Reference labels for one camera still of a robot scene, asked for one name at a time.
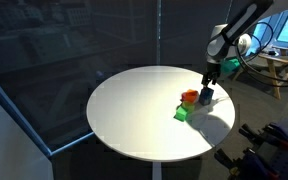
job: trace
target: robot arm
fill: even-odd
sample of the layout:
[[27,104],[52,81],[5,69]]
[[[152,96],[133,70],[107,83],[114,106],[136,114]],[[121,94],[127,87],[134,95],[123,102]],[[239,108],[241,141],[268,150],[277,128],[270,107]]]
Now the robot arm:
[[207,87],[212,81],[214,85],[221,74],[220,61],[227,57],[236,56],[232,49],[235,45],[241,45],[247,51],[250,45],[250,37],[241,36],[248,28],[263,15],[269,16],[275,12],[288,9],[288,0],[252,0],[242,8],[240,13],[227,25],[214,28],[212,37],[207,47],[207,71],[203,75],[202,84]]

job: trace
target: floor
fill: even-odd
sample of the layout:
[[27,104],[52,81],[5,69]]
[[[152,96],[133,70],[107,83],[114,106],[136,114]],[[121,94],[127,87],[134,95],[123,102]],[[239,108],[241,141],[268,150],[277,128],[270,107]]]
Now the floor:
[[[288,88],[281,89],[281,100],[275,99],[272,89],[242,74],[237,81],[232,75],[223,75],[219,84],[230,95],[236,121],[225,140],[199,158],[163,163],[163,180],[227,179],[228,170],[214,158],[222,148],[231,159],[243,156],[243,150],[252,144],[238,133],[247,123],[252,129],[261,129],[269,122],[288,119]],[[52,157],[55,180],[110,180],[152,178],[152,164],[124,157],[104,146],[95,136]]]

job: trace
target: chair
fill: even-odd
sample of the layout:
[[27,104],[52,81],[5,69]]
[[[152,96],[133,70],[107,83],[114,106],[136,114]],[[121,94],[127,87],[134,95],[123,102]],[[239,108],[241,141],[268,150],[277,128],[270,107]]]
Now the chair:
[[[249,61],[248,64],[258,71],[268,71],[273,78],[281,78],[283,80],[288,80],[288,48],[277,46],[273,46],[272,48],[279,49],[281,56],[269,56],[267,54],[259,54],[253,60]],[[240,67],[240,69],[234,76],[233,81],[235,81],[242,72],[244,72],[244,69]],[[272,83],[273,85],[283,84],[283,82],[278,82],[277,80],[272,80]],[[277,99],[281,99],[279,87],[274,87],[274,96]]]

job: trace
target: table leg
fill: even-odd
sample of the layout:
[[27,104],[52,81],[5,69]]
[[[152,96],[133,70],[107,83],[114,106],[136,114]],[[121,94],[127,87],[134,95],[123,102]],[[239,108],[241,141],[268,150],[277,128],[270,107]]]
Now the table leg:
[[161,162],[153,162],[152,180],[162,180],[162,165]]

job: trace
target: white round table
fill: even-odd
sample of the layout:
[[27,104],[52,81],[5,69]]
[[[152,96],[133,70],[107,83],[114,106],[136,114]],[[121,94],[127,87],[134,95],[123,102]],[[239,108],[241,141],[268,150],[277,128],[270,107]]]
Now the white round table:
[[126,156],[153,162],[192,158],[219,144],[231,130],[233,103],[219,85],[210,105],[196,104],[184,122],[174,118],[181,94],[203,88],[202,75],[168,66],[135,68],[99,85],[87,104],[95,135]]

